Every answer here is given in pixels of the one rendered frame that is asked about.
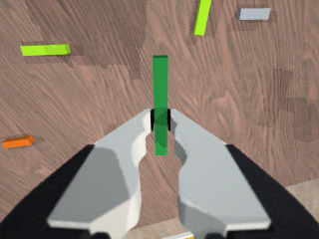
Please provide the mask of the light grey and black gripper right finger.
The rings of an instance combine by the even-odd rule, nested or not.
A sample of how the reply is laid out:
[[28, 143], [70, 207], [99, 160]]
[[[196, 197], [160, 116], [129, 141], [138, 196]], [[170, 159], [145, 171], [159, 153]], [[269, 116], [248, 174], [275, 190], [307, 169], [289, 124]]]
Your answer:
[[194, 239], [319, 239], [319, 223], [279, 182], [233, 144], [174, 108], [167, 109], [174, 135], [181, 225]]

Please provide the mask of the grey rectangular rod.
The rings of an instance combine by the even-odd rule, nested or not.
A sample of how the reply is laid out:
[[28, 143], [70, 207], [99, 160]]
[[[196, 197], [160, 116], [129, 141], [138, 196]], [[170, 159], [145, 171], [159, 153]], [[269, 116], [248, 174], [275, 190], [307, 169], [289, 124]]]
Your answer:
[[237, 9], [236, 20], [268, 20], [271, 8]]

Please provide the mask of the orange rod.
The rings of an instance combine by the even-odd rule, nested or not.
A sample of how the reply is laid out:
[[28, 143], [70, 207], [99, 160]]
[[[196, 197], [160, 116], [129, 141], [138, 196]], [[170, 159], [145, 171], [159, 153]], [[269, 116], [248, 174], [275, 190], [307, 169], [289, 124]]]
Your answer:
[[29, 144], [32, 144], [33, 142], [34, 142], [33, 136], [27, 135], [27, 136], [7, 138], [2, 142], [2, 144], [5, 146], [5, 148], [8, 148], [8, 147], [29, 145]]

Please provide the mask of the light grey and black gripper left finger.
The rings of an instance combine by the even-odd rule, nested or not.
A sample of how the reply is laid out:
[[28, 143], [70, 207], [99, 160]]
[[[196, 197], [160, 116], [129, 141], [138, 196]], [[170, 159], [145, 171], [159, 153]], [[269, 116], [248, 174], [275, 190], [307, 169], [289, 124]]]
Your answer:
[[155, 110], [145, 109], [87, 144], [31, 190], [0, 222], [0, 239], [126, 239], [140, 219], [139, 162]]

